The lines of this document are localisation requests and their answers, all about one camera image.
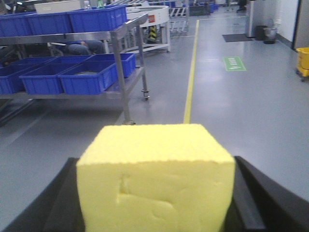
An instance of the yellow floor line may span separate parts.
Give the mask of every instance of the yellow floor line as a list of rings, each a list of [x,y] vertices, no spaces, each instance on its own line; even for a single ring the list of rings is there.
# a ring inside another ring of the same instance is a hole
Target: yellow floor line
[[[191,69],[188,83],[187,98],[185,103],[185,110],[183,116],[183,123],[190,123],[191,121],[191,108],[192,108],[192,94],[193,94],[193,84],[194,84],[194,72],[195,72],[195,63],[197,58],[197,36],[198,36],[199,20],[197,20],[195,39],[193,44],[192,60],[191,60]]]

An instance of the foam block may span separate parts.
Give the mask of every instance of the foam block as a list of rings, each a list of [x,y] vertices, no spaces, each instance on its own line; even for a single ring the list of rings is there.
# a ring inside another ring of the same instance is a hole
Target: foam block
[[[77,163],[87,232],[218,232],[234,158],[201,125],[106,126]]]

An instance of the green floor sign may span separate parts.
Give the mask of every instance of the green floor sign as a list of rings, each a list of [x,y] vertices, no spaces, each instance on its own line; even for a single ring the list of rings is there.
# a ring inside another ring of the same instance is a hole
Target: green floor sign
[[[223,57],[227,71],[246,71],[240,57]]]

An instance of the bottle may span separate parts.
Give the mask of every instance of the bottle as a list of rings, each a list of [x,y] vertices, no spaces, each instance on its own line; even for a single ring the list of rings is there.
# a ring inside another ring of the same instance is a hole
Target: bottle
[[[103,1],[102,1],[102,0],[98,0],[98,2],[97,2],[97,8],[98,8],[98,9],[104,8],[104,6],[103,6]]]
[[[89,0],[84,0],[84,8],[85,10],[91,10]]]

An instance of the shelf caster wheel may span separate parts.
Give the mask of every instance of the shelf caster wheel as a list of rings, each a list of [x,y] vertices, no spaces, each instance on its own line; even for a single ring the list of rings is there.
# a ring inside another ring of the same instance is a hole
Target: shelf caster wheel
[[[149,96],[149,91],[148,90],[142,90],[143,94],[144,94],[144,99],[145,101],[148,101],[150,96]]]

